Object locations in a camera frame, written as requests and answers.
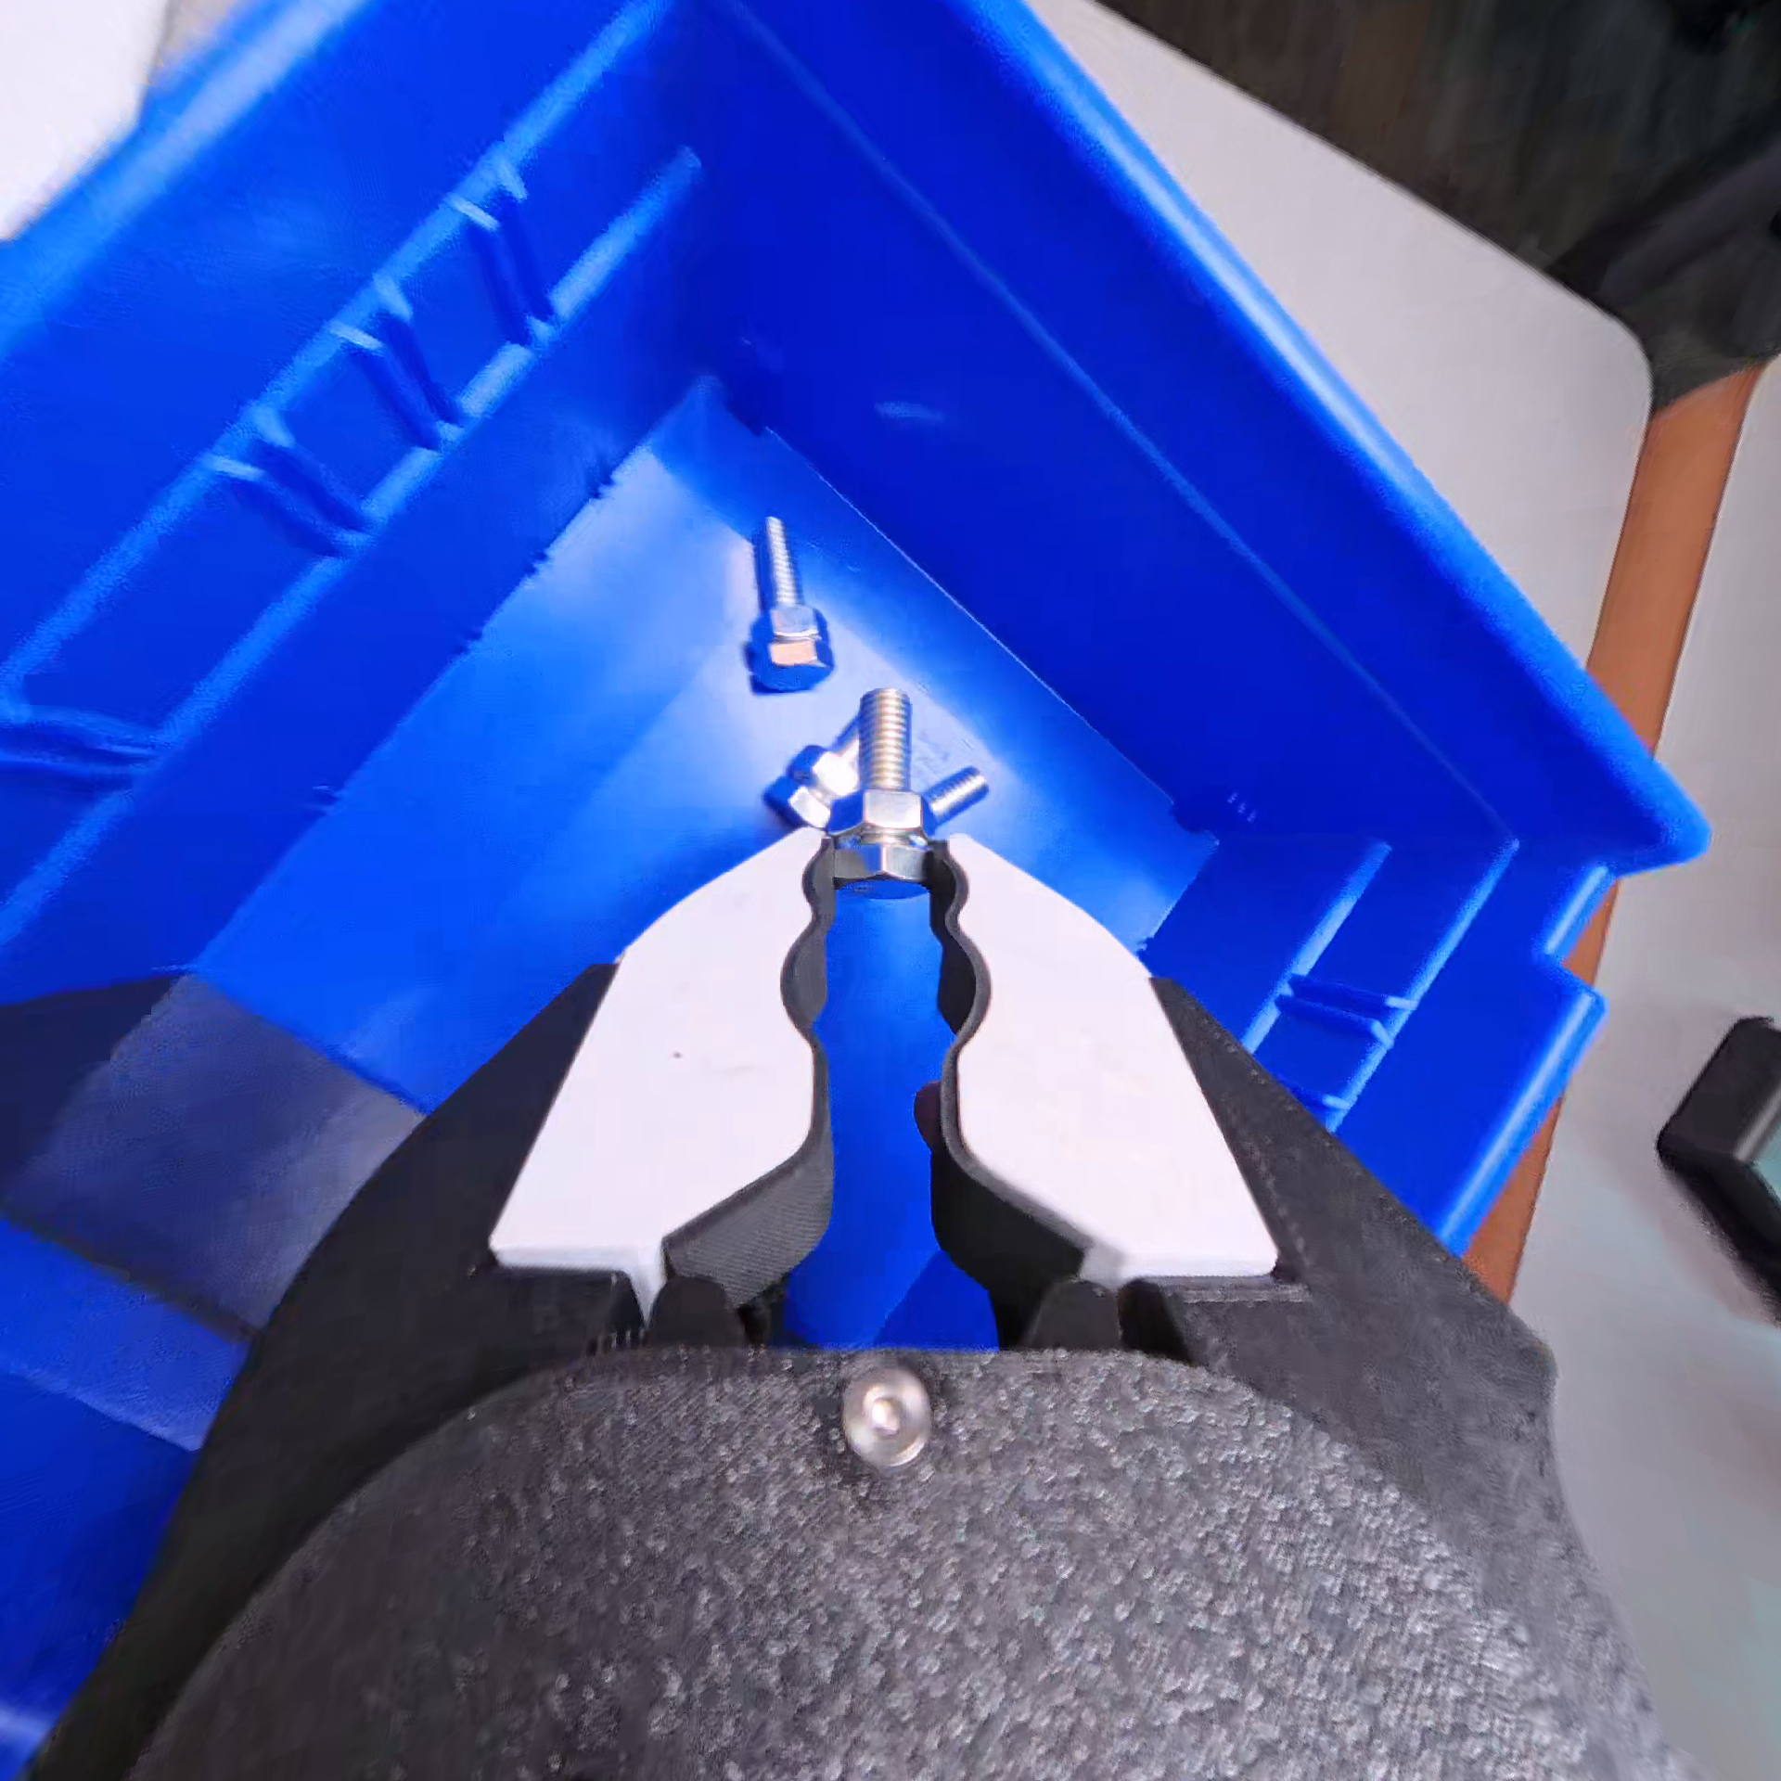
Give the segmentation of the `steel hex bolt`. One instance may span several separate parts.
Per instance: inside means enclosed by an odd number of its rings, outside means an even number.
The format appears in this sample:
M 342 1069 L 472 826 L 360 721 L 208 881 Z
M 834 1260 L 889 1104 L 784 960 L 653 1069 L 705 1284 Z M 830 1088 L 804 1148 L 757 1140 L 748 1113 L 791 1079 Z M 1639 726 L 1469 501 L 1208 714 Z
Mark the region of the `steel hex bolt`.
M 802 749 L 787 772 L 767 786 L 766 801 L 793 826 L 828 831 L 835 805 L 856 796 L 858 789 L 860 742 L 850 726 L 826 749 Z M 958 769 L 920 796 L 924 829 L 941 829 L 982 803 L 988 793 L 988 779 L 978 767 Z
M 758 611 L 748 622 L 748 673 L 766 693 L 808 691 L 834 672 L 830 632 L 806 598 L 781 517 L 764 520 L 752 566 Z
M 860 786 L 915 789 L 910 783 L 910 696 L 896 686 L 872 688 L 856 714 L 860 742 Z M 828 837 L 830 878 L 837 890 L 853 889 L 872 899 L 910 899 L 926 890 L 928 834 L 924 849 L 844 848 Z

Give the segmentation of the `blue plastic bin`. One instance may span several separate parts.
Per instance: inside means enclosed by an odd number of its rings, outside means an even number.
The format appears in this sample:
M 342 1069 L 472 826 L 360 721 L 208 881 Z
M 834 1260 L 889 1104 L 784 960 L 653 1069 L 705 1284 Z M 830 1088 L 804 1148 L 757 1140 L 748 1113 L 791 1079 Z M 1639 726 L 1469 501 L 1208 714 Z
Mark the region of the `blue plastic bin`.
M 1461 1251 L 1707 823 L 1031 11 L 259 4 L 4 245 L 3 467 L 4 1002 L 191 972 L 422 1113 L 257 1328 L 4 1218 L 4 1777 L 1691 1774 Z M 783 1282 L 494 1260 L 880 686 L 1268 1278 L 946 1255 L 928 864 L 835 889 Z

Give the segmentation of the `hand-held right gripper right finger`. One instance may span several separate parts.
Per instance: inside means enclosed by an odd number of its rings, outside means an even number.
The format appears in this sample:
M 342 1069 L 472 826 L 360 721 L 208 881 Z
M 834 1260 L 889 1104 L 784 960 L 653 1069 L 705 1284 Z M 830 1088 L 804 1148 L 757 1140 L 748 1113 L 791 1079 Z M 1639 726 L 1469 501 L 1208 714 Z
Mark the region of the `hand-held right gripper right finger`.
M 1277 1236 L 1142 962 L 973 837 L 928 858 L 941 936 L 931 1218 L 1001 1305 L 1071 1278 L 1264 1280 Z

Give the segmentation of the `black bin divider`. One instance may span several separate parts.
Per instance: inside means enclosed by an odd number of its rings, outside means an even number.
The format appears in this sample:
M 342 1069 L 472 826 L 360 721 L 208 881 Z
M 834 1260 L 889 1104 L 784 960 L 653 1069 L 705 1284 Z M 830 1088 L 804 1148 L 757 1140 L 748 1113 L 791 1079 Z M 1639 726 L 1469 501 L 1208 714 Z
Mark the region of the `black bin divider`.
M 3 1006 L 3 1210 L 218 1328 L 261 1328 L 422 1121 L 191 972 Z

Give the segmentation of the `black device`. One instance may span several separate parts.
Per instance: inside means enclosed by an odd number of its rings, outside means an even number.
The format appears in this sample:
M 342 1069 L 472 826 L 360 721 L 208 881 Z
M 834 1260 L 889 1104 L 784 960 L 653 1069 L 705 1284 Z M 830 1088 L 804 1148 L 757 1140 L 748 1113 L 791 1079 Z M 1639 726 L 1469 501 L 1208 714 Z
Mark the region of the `black device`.
M 1779 1314 L 1779 1025 L 1727 1025 L 1655 1137 L 1655 1155 Z

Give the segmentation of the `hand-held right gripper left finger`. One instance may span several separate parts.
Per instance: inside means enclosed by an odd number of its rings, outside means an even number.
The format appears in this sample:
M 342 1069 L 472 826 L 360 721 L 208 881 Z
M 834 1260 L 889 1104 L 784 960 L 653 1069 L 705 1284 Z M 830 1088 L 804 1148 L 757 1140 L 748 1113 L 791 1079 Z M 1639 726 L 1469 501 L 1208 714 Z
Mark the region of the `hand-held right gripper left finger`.
M 830 1222 L 834 848 L 783 837 L 624 949 L 492 1230 L 508 1272 L 761 1299 Z

